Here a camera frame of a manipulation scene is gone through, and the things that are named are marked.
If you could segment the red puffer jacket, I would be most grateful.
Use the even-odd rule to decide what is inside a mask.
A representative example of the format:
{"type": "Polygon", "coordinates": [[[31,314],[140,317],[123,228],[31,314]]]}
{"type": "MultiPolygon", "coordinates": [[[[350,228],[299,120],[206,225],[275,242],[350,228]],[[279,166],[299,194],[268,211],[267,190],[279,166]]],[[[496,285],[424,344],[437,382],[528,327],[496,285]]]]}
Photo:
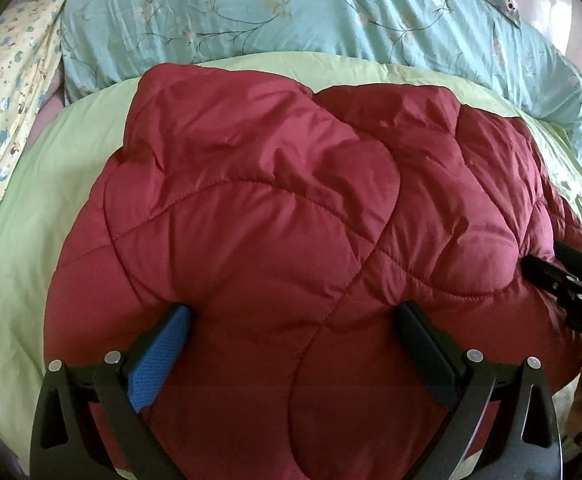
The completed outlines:
{"type": "Polygon", "coordinates": [[[582,250],[582,224],[504,102],[162,64],[64,241],[44,356],[95,363],[184,304],[142,415],[187,477],[398,479],[445,410],[393,307],[490,360],[537,356],[559,390],[582,335],[520,271],[559,240],[582,250]]]}

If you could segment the light green bed sheet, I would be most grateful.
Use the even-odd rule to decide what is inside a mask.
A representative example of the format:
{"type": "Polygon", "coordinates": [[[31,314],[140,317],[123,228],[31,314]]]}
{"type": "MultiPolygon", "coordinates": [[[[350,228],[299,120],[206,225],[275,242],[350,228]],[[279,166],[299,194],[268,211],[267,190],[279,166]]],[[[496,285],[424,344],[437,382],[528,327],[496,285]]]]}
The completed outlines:
{"type": "MultiPolygon", "coordinates": [[[[436,84],[462,102],[500,115],[512,105],[471,81],[417,68],[311,53],[266,53],[209,64],[297,79],[313,90],[336,84],[436,84]]],[[[47,289],[60,248],[109,155],[122,143],[138,79],[116,84],[66,108],[11,178],[0,205],[0,439],[28,460],[42,384],[47,289]]],[[[551,183],[582,220],[582,173],[557,126],[524,116],[548,164],[551,183]]]]}

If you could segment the yellow patterned cloth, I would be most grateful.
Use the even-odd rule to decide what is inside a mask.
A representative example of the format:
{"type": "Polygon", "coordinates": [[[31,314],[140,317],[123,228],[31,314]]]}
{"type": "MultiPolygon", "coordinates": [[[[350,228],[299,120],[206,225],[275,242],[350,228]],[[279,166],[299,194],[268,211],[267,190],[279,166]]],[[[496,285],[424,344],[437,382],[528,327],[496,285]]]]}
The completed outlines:
{"type": "Polygon", "coordinates": [[[65,2],[22,2],[0,16],[0,203],[60,64],[65,2]]]}

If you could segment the light blue floral quilt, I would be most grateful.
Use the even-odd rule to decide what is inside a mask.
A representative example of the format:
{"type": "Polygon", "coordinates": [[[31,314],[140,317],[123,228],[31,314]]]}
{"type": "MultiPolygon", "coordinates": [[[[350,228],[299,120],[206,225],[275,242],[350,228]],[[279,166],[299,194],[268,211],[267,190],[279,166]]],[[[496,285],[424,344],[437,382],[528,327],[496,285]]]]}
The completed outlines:
{"type": "Polygon", "coordinates": [[[160,63],[285,51],[435,70],[559,125],[582,166],[582,74],[546,37],[485,0],[67,0],[67,97],[160,63]]]}

